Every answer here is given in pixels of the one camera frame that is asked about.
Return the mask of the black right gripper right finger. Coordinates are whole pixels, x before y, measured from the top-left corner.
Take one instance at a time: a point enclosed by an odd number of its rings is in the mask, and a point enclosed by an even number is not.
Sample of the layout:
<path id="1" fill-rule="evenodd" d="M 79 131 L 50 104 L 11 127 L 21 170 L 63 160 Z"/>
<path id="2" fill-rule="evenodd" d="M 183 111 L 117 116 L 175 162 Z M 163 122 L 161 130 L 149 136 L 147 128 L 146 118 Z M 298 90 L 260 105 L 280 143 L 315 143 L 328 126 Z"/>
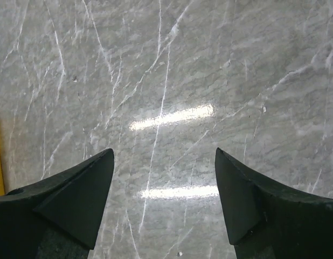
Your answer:
<path id="1" fill-rule="evenodd" d="M 279 183 L 220 148 L 215 171 L 237 258 L 333 258 L 333 199 Z"/>

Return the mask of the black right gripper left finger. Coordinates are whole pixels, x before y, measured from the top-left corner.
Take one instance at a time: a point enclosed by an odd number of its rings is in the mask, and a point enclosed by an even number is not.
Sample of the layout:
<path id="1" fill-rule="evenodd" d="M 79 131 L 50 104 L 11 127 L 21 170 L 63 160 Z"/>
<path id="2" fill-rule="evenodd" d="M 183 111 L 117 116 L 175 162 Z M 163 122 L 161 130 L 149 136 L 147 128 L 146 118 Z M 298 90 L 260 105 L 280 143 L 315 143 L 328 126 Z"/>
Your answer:
<path id="1" fill-rule="evenodd" d="M 114 152 L 108 148 L 0 196 L 0 258 L 87 258 L 113 172 Z"/>

